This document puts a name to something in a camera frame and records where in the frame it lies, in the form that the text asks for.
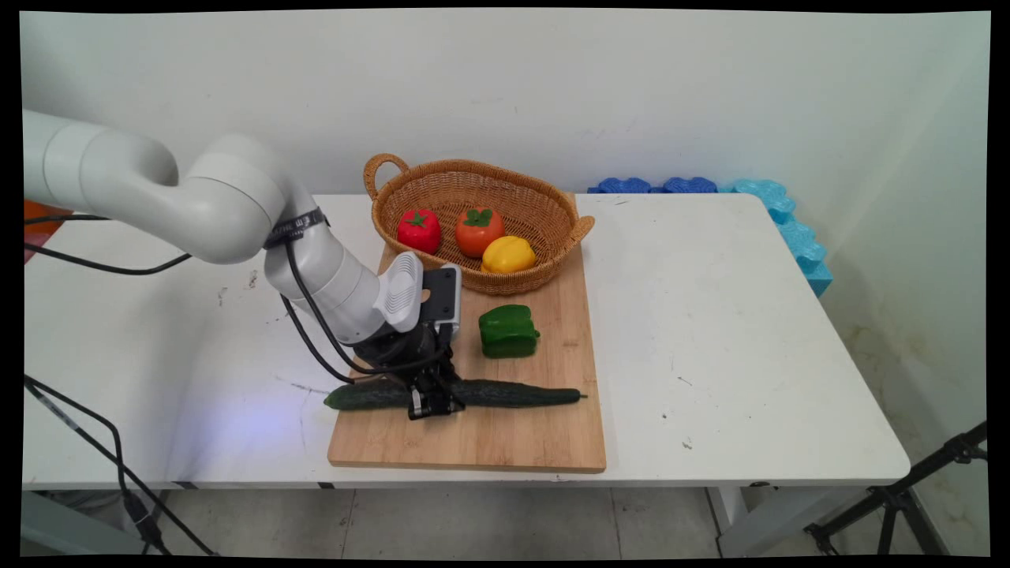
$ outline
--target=red tomato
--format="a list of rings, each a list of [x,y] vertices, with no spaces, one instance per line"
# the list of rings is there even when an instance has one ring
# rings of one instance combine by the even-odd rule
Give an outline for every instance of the red tomato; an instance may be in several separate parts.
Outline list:
[[[481,258],[488,245],[499,236],[505,236],[505,224],[498,211],[489,207],[467,209],[456,221],[456,244],[468,257]]]
[[[438,227],[438,217],[427,209],[411,209],[400,218],[396,227],[396,240],[423,251],[429,255],[435,254],[441,243],[441,228]]]

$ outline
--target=wooden cutting board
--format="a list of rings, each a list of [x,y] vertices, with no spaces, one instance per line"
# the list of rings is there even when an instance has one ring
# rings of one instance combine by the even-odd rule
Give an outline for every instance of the wooden cutting board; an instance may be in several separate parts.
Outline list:
[[[383,252],[379,271],[396,253]],[[328,458],[334,466],[485,469],[599,473],[606,469],[600,396],[596,389],[582,248],[554,279],[512,296],[463,289],[452,362],[464,379],[497,379],[547,388],[578,388],[587,398],[540,408],[468,406],[448,416],[411,421],[406,408],[344,410],[337,414]],[[480,315],[504,304],[528,305],[540,332],[536,353],[487,359]]]

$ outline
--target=basket handle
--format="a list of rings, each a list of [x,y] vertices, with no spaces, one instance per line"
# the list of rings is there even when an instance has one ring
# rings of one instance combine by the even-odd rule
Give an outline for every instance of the basket handle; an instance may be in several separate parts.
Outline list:
[[[379,168],[387,162],[396,164],[396,167],[400,169],[400,173],[406,172],[409,169],[406,162],[400,160],[399,157],[392,154],[377,154],[373,156],[372,159],[365,164],[365,189],[368,190],[373,201],[379,197],[379,192],[376,190],[376,172],[378,172]]]
[[[565,249],[558,256],[565,256],[569,254],[569,251],[575,249],[576,245],[582,242],[583,238],[589,233],[594,224],[596,224],[596,218],[592,215],[579,217],[579,220],[575,221],[575,226],[572,227],[572,232],[569,233],[568,242],[565,243]]]

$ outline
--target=blue foam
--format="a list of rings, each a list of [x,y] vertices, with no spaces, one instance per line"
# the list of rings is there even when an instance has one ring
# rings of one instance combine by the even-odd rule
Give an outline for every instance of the blue foam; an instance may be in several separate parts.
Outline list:
[[[653,187],[650,193],[716,193],[715,183],[705,178],[670,178],[663,187]]]
[[[651,188],[652,184],[641,178],[607,178],[598,187],[589,188],[589,193],[648,193]]]
[[[810,274],[824,260],[827,250],[814,241],[817,234],[814,229],[793,219],[787,223],[777,225],[782,238],[786,240],[789,251],[793,253],[793,258],[800,265],[803,274]]]
[[[831,271],[827,269],[824,263],[819,263],[817,268],[805,276],[807,277],[807,283],[810,284],[810,288],[813,289],[814,294],[818,298],[824,293],[824,290],[827,290],[831,282],[834,281]]]
[[[771,180],[737,180],[724,193],[749,193],[758,196],[775,222],[784,224],[792,220],[796,201],[786,197],[786,188]]]

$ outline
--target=orange tomato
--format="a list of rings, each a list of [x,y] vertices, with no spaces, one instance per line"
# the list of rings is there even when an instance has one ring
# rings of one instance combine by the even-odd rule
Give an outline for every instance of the orange tomato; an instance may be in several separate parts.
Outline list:
[[[456,221],[456,244],[464,255],[479,259],[494,240],[505,236],[505,224],[498,211],[474,207],[460,213]]]

